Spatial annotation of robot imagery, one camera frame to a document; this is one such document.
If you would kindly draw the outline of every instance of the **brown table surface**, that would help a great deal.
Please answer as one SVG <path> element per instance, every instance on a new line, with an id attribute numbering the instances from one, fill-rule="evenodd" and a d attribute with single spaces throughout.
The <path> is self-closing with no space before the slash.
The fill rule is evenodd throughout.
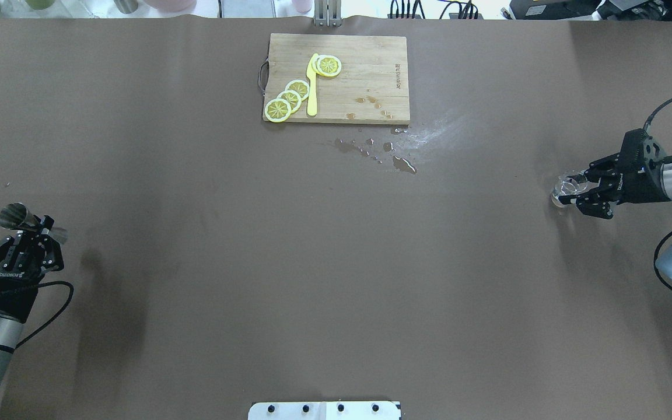
<path id="1" fill-rule="evenodd" d="M 547 196 L 672 96 L 672 23 L 347 19 L 328 33 L 408 37 L 400 135 L 261 121 L 270 34 L 311 23 L 0 21 L 0 207 L 69 229 L 47 279 L 77 288 L 15 354 L 0 418 L 339 398 L 406 420 L 672 418 L 651 269 L 672 203 L 604 221 Z M 672 106 L 652 133 L 672 152 Z M 337 138 L 392 141 L 418 174 Z M 43 290 L 26 332 L 65 295 Z"/>

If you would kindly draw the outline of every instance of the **robotic arm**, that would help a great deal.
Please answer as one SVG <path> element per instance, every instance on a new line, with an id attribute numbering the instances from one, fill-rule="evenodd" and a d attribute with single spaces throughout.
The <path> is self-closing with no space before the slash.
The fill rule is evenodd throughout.
<path id="1" fill-rule="evenodd" d="M 672 98 L 657 107 L 642 128 L 627 132 L 618 153 L 590 162 L 586 170 L 560 177 L 552 192 L 554 204 L 573 204 L 584 215 L 611 219 L 614 205 L 672 201 L 672 155 L 649 135 L 653 118 L 670 103 Z M 656 248 L 653 265 L 660 281 L 672 290 L 672 245 L 660 255 L 670 236 L 672 232 Z"/>
<path id="2" fill-rule="evenodd" d="M 56 319 L 72 299 L 70 283 L 40 282 L 48 272 L 64 268 L 61 244 L 67 239 L 66 230 L 53 225 L 53 218 L 32 215 L 18 202 L 0 212 L 0 226 L 16 231 L 0 241 L 0 384 L 15 349 Z M 66 285 L 69 298 L 50 320 L 18 342 L 38 289 L 49 285 Z"/>

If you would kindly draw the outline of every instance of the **wooden cutting board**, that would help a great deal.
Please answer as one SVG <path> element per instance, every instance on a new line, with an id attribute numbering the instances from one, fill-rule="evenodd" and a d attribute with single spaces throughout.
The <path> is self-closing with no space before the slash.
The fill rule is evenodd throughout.
<path id="1" fill-rule="evenodd" d="M 405 37 L 271 34 L 264 104 L 291 80 L 307 80 L 307 63 L 314 53 L 338 57 L 341 73 L 318 76 L 315 117 L 307 116 L 304 101 L 287 123 L 408 125 L 411 121 Z"/>

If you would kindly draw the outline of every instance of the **water spill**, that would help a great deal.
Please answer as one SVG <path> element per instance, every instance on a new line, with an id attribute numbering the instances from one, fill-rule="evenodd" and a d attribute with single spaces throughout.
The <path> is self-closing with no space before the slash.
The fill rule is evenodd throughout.
<path id="1" fill-rule="evenodd" d="M 395 167 L 395 169 L 400 170 L 401 172 L 409 172 L 409 173 L 411 173 L 411 175 L 416 175 L 417 174 L 417 171 L 416 171 L 417 168 L 413 167 L 411 165 L 411 163 L 408 160 L 403 159 L 403 157 L 401 158 L 401 157 L 398 157 L 398 156 L 394 156 L 393 157 L 393 166 Z"/>
<path id="2" fill-rule="evenodd" d="M 336 148 L 339 149 L 339 152 L 342 153 L 346 153 L 351 151 L 351 149 L 354 149 L 354 147 L 351 144 L 346 144 L 339 138 L 337 138 L 336 141 L 334 141 L 334 146 L 336 146 Z"/>

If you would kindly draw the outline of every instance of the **lemon slice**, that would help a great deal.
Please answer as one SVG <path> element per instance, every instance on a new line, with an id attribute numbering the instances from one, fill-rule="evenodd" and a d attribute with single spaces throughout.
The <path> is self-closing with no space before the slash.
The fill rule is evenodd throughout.
<path id="1" fill-rule="evenodd" d="M 272 123 L 281 123 L 292 114 L 292 107 L 286 99 L 271 99 L 264 107 L 264 115 Z"/>
<path id="2" fill-rule="evenodd" d="M 315 72 L 323 77 L 334 77 L 341 72 L 341 60 L 333 55 L 321 55 L 315 60 Z"/>
<path id="3" fill-rule="evenodd" d="M 308 96 L 310 96 L 310 85 L 308 85 L 305 80 L 292 80 L 291 82 L 287 83 L 285 90 L 294 90 L 299 95 L 299 98 L 303 101 L 307 99 Z"/>
<path id="4" fill-rule="evenodd" d="M 287 101 L 290 104 L 292 114 L 297 112 L 299 106 L 301 106 L 302 104 L 302 98 L 300 98 L 299 93 L 297 93 L 295 90 L 285 90 L 282 93 L 280 93 L 279 96 L 277 96 L 277 98 L 282 98 L 283 100 Z"/>

